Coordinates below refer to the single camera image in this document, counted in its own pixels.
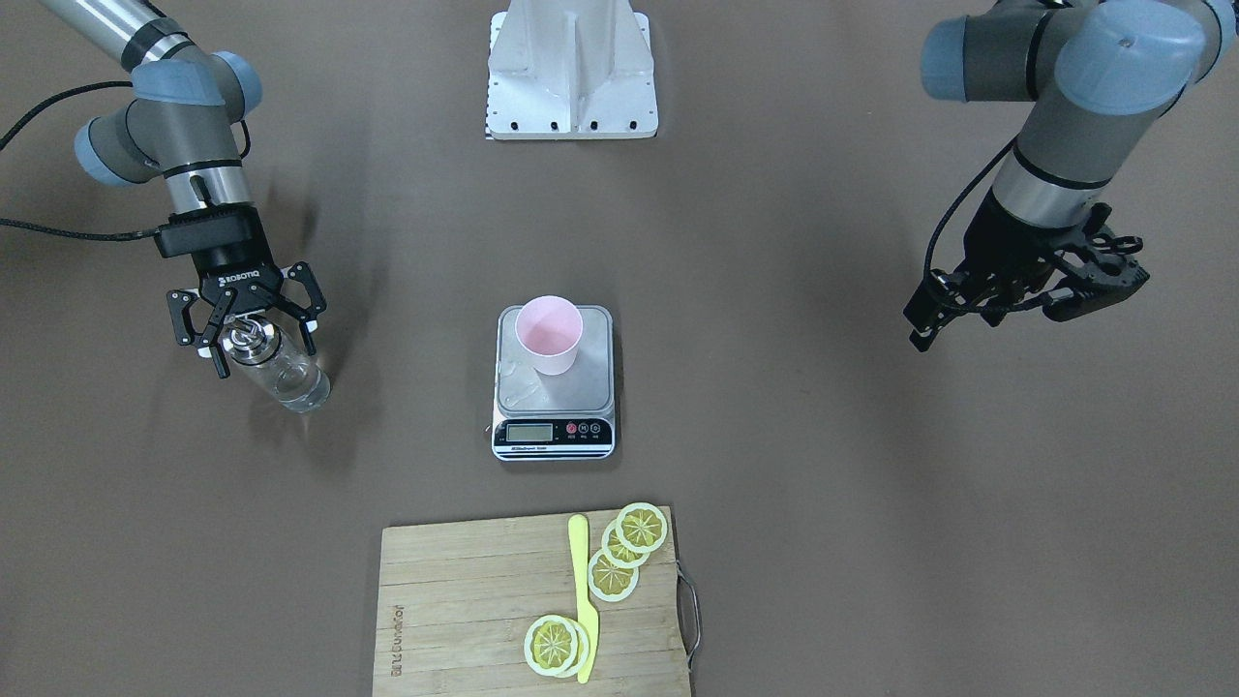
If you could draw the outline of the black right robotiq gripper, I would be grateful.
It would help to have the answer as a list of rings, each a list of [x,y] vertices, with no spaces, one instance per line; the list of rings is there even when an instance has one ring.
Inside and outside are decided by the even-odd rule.
[[[275,308],[296,319],[304,349],[316,357],[315,332],[318,314],[327,308],[326,296],[318,286],[313,269],[299,261],[280,269],[266,246],[266,241],[235,241],[190,254],[198,274],[197,291],[175,288],[166,295],[169,317],[173,337],[180,345],[195,345],[199,357],[211,358],[221,379],[230,376],[230,368],[221,349],[221,334],[229,314],[265,312],[271,300],[253,287],[266,288],[275,295]],[[306,303],[297,305],[285,291],[299,286],[306,295]],[[191,310],[203,300],[212,306],[204,329],[195,329]]]

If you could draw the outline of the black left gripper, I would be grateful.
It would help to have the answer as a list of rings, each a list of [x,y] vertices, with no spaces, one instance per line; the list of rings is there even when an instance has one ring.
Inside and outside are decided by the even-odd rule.
[[[1041,258],[1037,235],[1079,225],[1093,204],[1097,202],[1075,208],[1064,227],[1042,227],[1014,215],[994,191],[987,191],[964,233],[964,260],[952,274],[932,270],[904,306],[904,318],[913,326],[912,345],[929,352],[939,331],[964,314],[979,314],[990,326],[999,326],[1006,314],[1042,313],[1044,292],[1063,275]]]

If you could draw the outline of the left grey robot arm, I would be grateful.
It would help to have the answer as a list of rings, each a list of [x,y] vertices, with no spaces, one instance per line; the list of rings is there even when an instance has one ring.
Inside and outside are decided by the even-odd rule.
[[[1063,322],[1137,292],[1144,243],[1111,232],[1101,189],[1235,40],[1233,1],[997,1],[935,25],[921,58],[929,97],[1032,110],[985,167],[961,262],[923,269],[904,308],[911,343],[926,352],[963,314]]]

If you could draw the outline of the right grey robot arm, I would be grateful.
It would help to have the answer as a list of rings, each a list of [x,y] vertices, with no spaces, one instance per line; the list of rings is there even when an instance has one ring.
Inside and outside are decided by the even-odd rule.
[[[316,352],[325,296],[306,262],[279,267],[252,198],[233,125],[260,105],[261,82],[240,56],[199,50],[147,1],[48,1],[45,7],[128,71],[133,102],[76,132],[76,158],[102,184],[161,176],[172,212],[155,241],[190,256],[198,287],[169,293],[173,336],[229,375],[222,336],[232,318],[279,310]]]

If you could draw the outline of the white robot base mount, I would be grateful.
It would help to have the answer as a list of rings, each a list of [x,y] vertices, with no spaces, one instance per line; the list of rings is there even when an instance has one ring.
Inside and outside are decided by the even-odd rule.
[[[650,19],[628,1],[513,1],[489,21],[487,137],[654,137]]]

